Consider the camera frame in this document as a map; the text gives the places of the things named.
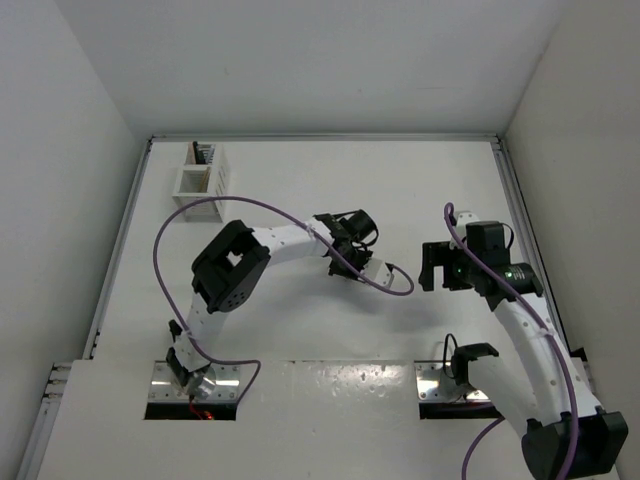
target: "red wire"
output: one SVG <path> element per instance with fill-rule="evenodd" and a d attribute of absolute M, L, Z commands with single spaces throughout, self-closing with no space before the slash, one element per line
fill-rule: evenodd
<path fill-rule="evenodd" d="M 191 413 L 193 413 L 196 417 L 198 417 L 200 420 L 204 420 L 204 418 L 202 418 L 202 415 L 200 415 L 200 412 L 196 410 L 196 407 L 193 406 L 193 399 L 189 399 L 189 411 Z"/>

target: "white wall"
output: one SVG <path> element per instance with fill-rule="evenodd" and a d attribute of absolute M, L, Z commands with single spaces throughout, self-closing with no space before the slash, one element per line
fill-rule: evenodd
<path fill-rule="evenodd" d="M 82 352 L 142 144 L 53 0 L 0 5 L 0 478 Z"/>
<path fill-rule="evenodd" d="M 502 132 L 567 0 L 56 0 L 134 129 Z"/>
<path fill-rule="evenodd" d="M 637 1 L 576 1 L 507 136 L 563 322 L 629 424 L 627 479 L 640 471 L 638 25 Z"/>

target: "black bracket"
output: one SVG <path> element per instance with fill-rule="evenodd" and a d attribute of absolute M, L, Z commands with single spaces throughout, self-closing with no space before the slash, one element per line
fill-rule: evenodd
<path fill-rule="evenodd" d="M 349 212 L 349 214 L 352 214 L 349 218 L 330 213 L 323 213 L 314 217 L 324 223 L 331 232 L 333 248 L 349 262 L 349 265 L 357 271 L 361 271 L 373 255 L 373 252 L 368 247 L 377 241 L 378 227 L 364 210 L 356 210 L 355 212 Z M 369 243 L 365 243 L 365 239 L 374 232 L 376 237 Z M 335 259 L 332 259 L 329 264 L 329 275 L 338 275 L 351 280 L 357 279 L 357 276 L 347 269 L 342 262 Z"/>
<path fill-rule="evenodd" d="M 193 290 L 208 313 L 230 312 L 246 302 L 267 268 L 269 249 L 252 232 L 242 220 L 229 222 L 193 262 Z"/>
<path fill-rule="evenodd" d="M 456 385 L 469 385 L 469 362 L 475 362 L 481 357 L 499 355 L 488 343 L 474 343 L 456 348 L 451 357 L 451 371 Z"/>
<path fill-rule="evenodd" d="M 578 422 L 578 446 L 567 478 L 610 472 L 629 434 L 622 414 L 599 409 L 595 415 L 580 417 Z M 527 467 L 536 480 L 557 477 L 569 448 L 570 424 L 569 412 L 563 413 L 559 422 L 546 426 L 537 420 L 528 421 L 521 446 Z"/>
<path fill-rule="evenodd" d="M 542 284 L 531 266 L 526 263 L 511 263 L 502 223 L 469 223 L 466 225 L 466 234 L 463 241 L 469 250 L 504 282 L 520 294 L 542 295 Z M 487 300 L 491 311 L 504 299 L 509 302 L 515 301 L 512 295 L 478 267 L 462 249 L 451 248 L 449 242 L 422 244 L 422 271 L 418 281 L 424 291 L 434 289 L 435 267 L 442 267 L 444 288 L 452 291 L 473 288 Z"/>

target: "white table surface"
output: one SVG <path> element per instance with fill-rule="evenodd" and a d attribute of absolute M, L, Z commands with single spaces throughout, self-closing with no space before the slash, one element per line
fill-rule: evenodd
<path fill-rule="evenodd" d="M 268 269 L 229 317 L 212 353 L 265 362 L 237 421 L 142 420 L 153 361 L 171 344 L 172 314 L 151 249 L 175 209 L 171 193 L 186 149 L 153 145 L 96 356 L 74 363 L 39 479 L 459 478 L 469 443 L 488 421 L 419 420 L 411 362 L 440 356 L 444 335 L 453 332 L 461 344 L 492 343 L 524 375 L 506 333 L 473 292 L 418 287 L 394 298 L 328 277 L 326 259 Z M 448 238 L 447 201 L 512 223 L 488 142 L 244 142 L 225 149 L 230 193 L 302 219 L 365 209 L 380 228 L 375 255 L 416 281 L 422 242 Z M 227 219 L 235 218 L 249 226 L 284 222 L 229 204 Z M 191 263 L 219 228 L 179 218 L 167 229 L 160 268 L 183 312 Z M 517 243 L 512 252 L 520 259 Z M 243 370 L 243 381 L 249 373 Z M 530 478 L 508 425 L 485 438 L 470 478 Z"/>

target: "hole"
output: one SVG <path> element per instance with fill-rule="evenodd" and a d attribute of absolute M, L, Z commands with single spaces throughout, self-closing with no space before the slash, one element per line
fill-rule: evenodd
<path fill-rule="evenodd" d="M 238 255 L 234 255 L 233 253 L 229 252 L 229 255 L 227 255 L 227 260 L 229 260 L 229 263 L 231 263 L 231 265 L 233 265 L 234 267 L 240 263 L 240 260 L 242 260 L 242 257 L 238 256 Z"/>
<path fill-rule="evenodd" d="M 198 410 L 209 412 L 213 418 L 207 421 L 234 421 L 236 420 L 236 404 L 216 405 L 213 403 L 198 403 Z M 147 403 L 144 414 L 145 420 L 196 420 L 200 419 L 189 410 L 189 405 L 184 402 L 175 404 L 160 402 Z"/>

